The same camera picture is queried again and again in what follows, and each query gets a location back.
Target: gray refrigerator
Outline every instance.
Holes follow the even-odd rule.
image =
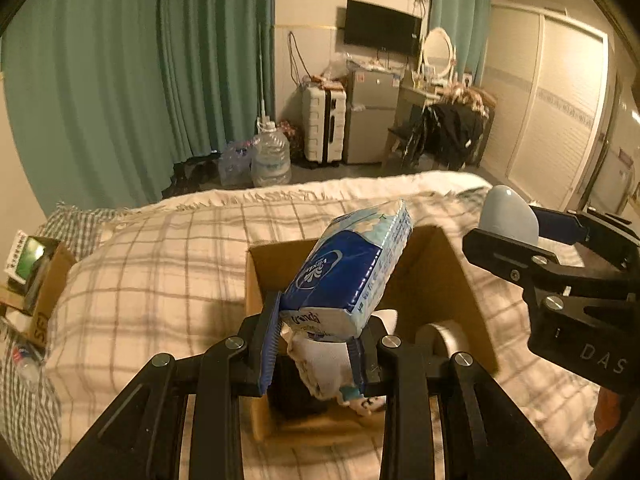
[[[347,164],[381,162],[388,129],[394,125],[398,75],[354,70],[347,86],[347,117],[342,159]]]

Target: flat screen tv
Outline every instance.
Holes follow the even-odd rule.
[[[347,0],[344,43],[416,56],[422,19],[358,0]]]

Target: suitcase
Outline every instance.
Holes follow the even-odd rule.
[[[342,158],[347,94],[344,90],[305,89],[302,117],[306,160],[327,164]]]

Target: curtain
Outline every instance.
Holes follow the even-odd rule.
[[[273,0],[27,0],[2,41],[6,104],[43,211],[156,202],[172,166],[250,138]]]
[[[489,33],[491,0],[431,0],[429,30],[442,27],[456,47],[458,78],[465,71],[480,81]]]

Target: tissue pack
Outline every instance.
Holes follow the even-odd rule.
[[[280,317],[316,341],[358,337],[412,227],[403,200],[334,219],[283,294]]]

